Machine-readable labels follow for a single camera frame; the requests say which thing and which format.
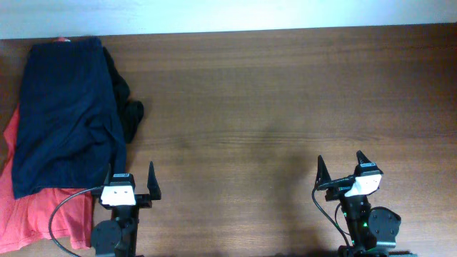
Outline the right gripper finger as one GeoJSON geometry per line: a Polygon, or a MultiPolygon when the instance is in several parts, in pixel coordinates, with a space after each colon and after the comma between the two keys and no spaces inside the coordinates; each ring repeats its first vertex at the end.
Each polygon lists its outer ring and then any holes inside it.
{"type": "Polygon", "coordinates": [[[317,158],[317,173],[314,188],[325,188],[331,182],[331,177],[326,168],[322,155],[317,158]]]}
{"type": "Polygon", "coordinates": [[[356,158],[359,165],[371,163],[371,161],[365,156],[365,154],[361,150],[358,150],[356,152],[356,158]]]}

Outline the navy blue shorts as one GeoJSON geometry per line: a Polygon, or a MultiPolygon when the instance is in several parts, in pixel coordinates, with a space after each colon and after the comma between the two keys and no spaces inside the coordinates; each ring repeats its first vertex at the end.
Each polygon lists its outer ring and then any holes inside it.
{"type": "Polygon", "coordinates": [[[19,95],[14,198],[93,188],[126,169],[126,142],[98,38],[32,46],[19,95]]]}

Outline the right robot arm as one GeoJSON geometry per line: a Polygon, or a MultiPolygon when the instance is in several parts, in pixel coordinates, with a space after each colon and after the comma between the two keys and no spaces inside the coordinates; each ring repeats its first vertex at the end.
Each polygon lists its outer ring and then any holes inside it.
{"type": "Polygon", "coordinates": [[[356,152],[358,164],[354,172],[333,180],[322,156],[317,158],[317,173],[311,198],[317,209],[342,235],[345,244],[338,256],[413,256],[410,251],[394,251],[400,231],[401,217],[392,210],[373,207],[368,196],[380,188],[383,176],[376,163],[362,151],[356,152]],[[338,201],[334,215],[329,216],[316,200],[316,192],[325,191],[325,200],[338,201]]]}

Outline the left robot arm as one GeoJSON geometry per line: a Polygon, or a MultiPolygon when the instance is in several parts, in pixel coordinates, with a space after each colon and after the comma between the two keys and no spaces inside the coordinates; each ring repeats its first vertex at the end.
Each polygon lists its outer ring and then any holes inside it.
{"type": "Polygon", "coordinates": [[[91,245],[96,256],[136,257],[139,211],[151,208],[153,201],[161,200],[152,162],[147,179],[149,192],[137,194],[135,188],[132,174],[108,172],[97,196],[99,204],[111,212],[111,218],[98,223],[91,232],[91,245]]]}

